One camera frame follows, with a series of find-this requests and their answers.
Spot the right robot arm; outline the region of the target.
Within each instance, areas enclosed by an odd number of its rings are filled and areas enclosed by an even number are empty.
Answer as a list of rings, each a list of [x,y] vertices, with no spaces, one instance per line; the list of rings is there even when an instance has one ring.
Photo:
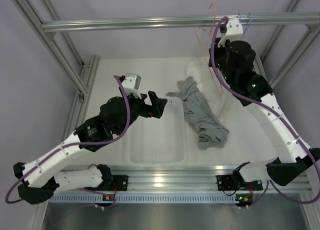
[[[245,162],[232,172],[232,182],[244,189],[251,182],[271,181],[286,186],[320,159],[289,123],[268,81],[253,71],[256,57],[243,40],[217,38],[209,48],[209,67],[221,85],[255,118],[277,155],[270,160]]]

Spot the white tank top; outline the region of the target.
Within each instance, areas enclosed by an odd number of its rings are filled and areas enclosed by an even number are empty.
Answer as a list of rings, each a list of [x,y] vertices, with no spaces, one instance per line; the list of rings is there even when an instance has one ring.
[[[216,119],[223,123],[231,108],[232,96],[219,83],[205,62],[191,61],[185,69],[186,77],[193,77],[199,91],[204,95]]]

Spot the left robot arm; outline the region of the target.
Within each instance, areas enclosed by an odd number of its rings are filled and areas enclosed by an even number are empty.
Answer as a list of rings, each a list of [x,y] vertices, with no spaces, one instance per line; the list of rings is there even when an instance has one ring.
[[[105,164],[94,163],[85,170],[64,169],[122,138],[137,118],[161,118],[167,103],[153,91],[141,97],[130,94],[109,99],[100,107],[99,115],[78,126],[53,150],[32,162],[13,166],[20,200],[36,205],[69,190],[109,190],[114,177]]]

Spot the grey tank top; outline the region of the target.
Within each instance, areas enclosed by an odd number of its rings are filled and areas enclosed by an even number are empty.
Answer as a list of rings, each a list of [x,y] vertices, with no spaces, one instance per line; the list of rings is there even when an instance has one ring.
[[[230,131],[217,120],[194,78],[189,76],[177,81],[176,85],[178,91],[168,92],[166,96],[182,101],[184,119],[197,134],[198,148],[223,148]]]

